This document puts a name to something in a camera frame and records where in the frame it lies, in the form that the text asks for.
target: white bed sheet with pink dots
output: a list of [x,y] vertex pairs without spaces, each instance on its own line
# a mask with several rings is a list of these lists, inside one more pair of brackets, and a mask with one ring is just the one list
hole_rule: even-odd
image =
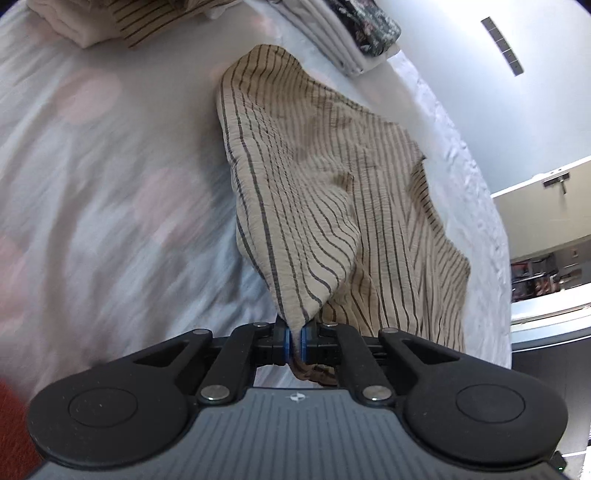
[[[193,18],[130,51],[81,50],[21,1],[0,20],[0,377],[25,398],[65,375],[206,327],[274,320],[235,241],[215,108],[225,69],[278,44],[317,80],[408,128],[472,266],[469,353],[510,363],[505,232],[466,145],[400,52],[357,79],[264,2]],[[267,368],[258,383],[297,384]]]

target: white wall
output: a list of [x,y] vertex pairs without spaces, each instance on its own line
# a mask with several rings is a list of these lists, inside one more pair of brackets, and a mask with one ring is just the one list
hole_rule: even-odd
[[[492,192],[591,154],[591,15],[575,0],[378,0]],[[515,77],[480,20],[491,17]]]

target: metal screw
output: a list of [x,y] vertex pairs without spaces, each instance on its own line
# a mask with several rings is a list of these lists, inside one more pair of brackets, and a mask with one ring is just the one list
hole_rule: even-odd
[[372,385],[363,389],[363,396],[371,401],[387,400],[392,396],[392,391],[382,385]]
[[206,400],[223,400],[230,395],[230,391],[223,385],[208,385],[201,389],[201,396]]

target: red fabric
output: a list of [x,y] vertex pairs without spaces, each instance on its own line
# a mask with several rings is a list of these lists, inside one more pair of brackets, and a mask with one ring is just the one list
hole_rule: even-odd
[[0,381],[0,479],[22,480],[40,463],[27,433],[24,403]]

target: door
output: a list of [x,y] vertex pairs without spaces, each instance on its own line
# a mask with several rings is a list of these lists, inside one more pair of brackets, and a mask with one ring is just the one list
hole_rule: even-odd
[[543,254],[589,236],[591,156],[501,190],[492,197],[507,231],[512,261]]

